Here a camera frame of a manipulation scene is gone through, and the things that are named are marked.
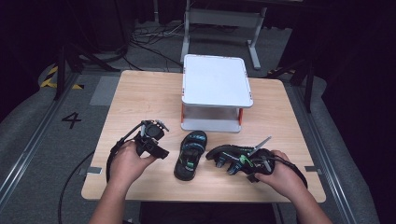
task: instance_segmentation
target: gray floor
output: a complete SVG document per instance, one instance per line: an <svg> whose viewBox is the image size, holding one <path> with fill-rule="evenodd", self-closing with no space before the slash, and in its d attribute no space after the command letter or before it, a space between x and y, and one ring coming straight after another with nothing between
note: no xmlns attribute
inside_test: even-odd
<svg viewBox="0 0 396 224"><path fill-rule="evenodd" d="M155 22L143 25L148 30L153 30L150 26L158 26ZM252 68L246 47L246 39L252 34L249 30L236 29L225 33L223 29L194 29L191 33L190 53L240 57L245 60L250 77L264 77L268 70L276 68L290 33L291 30L262 30L257 44L262 64L259 71ZM178 62L181 45L182 36L173 35L144 47L158 50ZM144 70L181 72L176 63L137 46L131 46L126 57ZM110 64L122 70L130 69L123 59ZM51 64L43 68L39 84L50 69ZM42 124L42 120L49 120L45 131L37 137L36 151L29 166L2 207L0 223L57 222L58 203L64 184L73 169L95 150L119 76L120 73L108 73L96 65L86 65L81 75L71 76L77 79L77 84L84 85L83 90L70 90L61 102L53 103L55 89L41 88L40 92L23 102L0 124L0 180L4 182L13 164L26 156L24 153L29 150L28 146L32 137L36 136L35 131ZM334 223L379 223L367 185L321 101L320 95L326 83L315 78L312 114L307 114L301 106L304 85L292 87L288 82L289 78L290 75L285 75L280 79L285 83L314 163L323 172L320 180L327 200L321 206ZM56 113L53 117L46 117L54 104L58 104ZM62 119L73 113L78 113L81 121L76 122L71 129L71 122ZM324 155L329 157L332 168L330 170L321 147L324 148ZM90 161L91 158L88 158L81 167L88 167ZM334 179L339 188L332 185ZM96 202L89 202L81 197L83 181L84 176L74 174L65 189L63 223L86 223L96 206ZM339 203L337 199L340 197L344 197L346 203ZM278 215L278 223L296 223L291 204L282 203L275 208L281 214ZM132 218L137 223L138 209L139 202L128 202L125 219ZM353 214L352 219L344 215L346 210Z"/></svg>

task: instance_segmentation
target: person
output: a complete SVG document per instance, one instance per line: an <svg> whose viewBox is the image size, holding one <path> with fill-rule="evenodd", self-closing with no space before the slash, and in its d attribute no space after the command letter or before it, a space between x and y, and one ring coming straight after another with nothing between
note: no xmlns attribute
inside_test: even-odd
<svg viewBox="0 0 396 224"><path fill-rule="evenodd" d="M284 160L290 161L285 153L278 150L273 150L273 152ZM121 224L129 187L155 160L153 156L140 158L136 153L135 143L126 142L111 164L110 180L92 214L90 224ZM255 174L255 177L291 201L296 208L300 223L332 223L306 189L300 177L286 165L277 161L276 168L271 175Z"/></svg>

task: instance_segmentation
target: white shelf top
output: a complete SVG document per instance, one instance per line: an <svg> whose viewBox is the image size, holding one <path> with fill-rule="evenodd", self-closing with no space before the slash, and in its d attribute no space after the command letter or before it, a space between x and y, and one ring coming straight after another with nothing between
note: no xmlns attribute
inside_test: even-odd
<svg viewBox="0 0 396 224"><path fill-rule="evenodd" d="M187 54L182 91L184 105L253 106L248 74L240 58Z"/></svg>

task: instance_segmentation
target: wooden tabletop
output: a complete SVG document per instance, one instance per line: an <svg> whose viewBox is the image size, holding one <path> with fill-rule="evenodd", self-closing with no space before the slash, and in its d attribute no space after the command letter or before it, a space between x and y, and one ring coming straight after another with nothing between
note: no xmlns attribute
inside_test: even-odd
<svg viewBox="0 0 396 224"><path fill-rule="evenodd" d="M106 187L106 160L110 149L141 120L160 119L170 132L165 132L159 146L170 153L164 160L152 163L132 184L127 200L288 202L271 187L261 182L250 183L242 172L227 175L228 165L216 168L214 161L205 158L206 153L201 157L192 181L175 178L180 142L189 133L180 127L182 77L178 73L122 72L91 164L102 167L103 171L99 175L87 175L82 196L87 200L100 199ZM285 152L305 175L309 191L317 202L324 202L326 195L318 174L305 171L305 166L313 166L314 163L283 84L279 80L263 78L250 78L249 84L254 104L244 110L241 132L207 132L206 152L224 144L254 147L272 135L265 147Z"/></svg>

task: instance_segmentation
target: black sandal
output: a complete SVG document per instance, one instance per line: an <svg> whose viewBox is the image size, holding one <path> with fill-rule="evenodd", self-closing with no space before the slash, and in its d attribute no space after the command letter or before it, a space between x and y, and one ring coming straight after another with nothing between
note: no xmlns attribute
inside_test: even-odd
<svg viewBox="0 0 396 224"><path fill-rule="evenodd" d="M179 180L189 181L195 176L198 162L205 152L207 143L206 133L194 131L187 134L180 145L180 154L175 166L175 177Z"/></svg>

